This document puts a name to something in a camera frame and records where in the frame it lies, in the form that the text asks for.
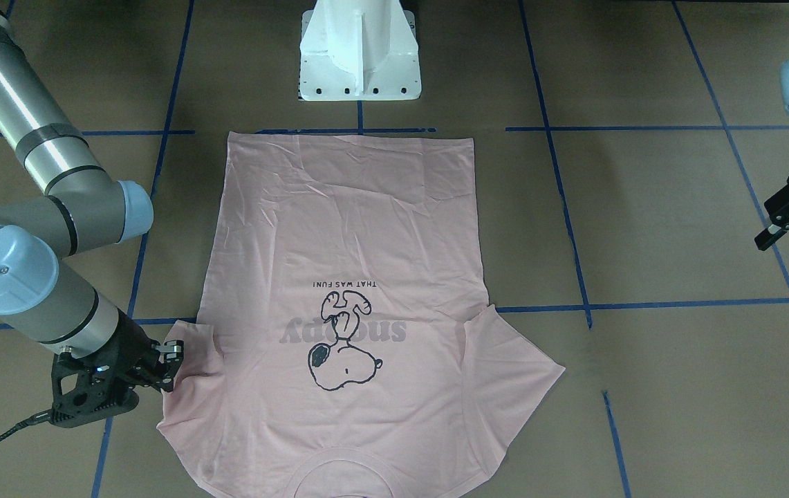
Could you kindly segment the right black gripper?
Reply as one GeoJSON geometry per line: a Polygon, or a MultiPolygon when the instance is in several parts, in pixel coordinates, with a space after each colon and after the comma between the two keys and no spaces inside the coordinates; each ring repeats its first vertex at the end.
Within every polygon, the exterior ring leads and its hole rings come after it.
{"type": "Polygon", "coordinates": [[[162,344],[152,340],[129,316],[120,316],[111,338],[115,349],[115,377],[128,387],[153,387],[171,393],[179,367],[165,363],[179,363],[185,359],[185,343],[169,340],[162,344]]]}

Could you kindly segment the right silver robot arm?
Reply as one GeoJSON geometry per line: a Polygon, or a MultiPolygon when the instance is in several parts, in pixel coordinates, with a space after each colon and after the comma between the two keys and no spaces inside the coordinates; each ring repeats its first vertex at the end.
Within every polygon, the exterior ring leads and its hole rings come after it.
{"type": "Polygon", "coordinates": [[[150,196],[101,167],[0,10],[0,132],[41,196],[0,205],[0,320],[55,354],[171,391],[185,348],[145,335],[66,258],[150,230],[150,196]]]}

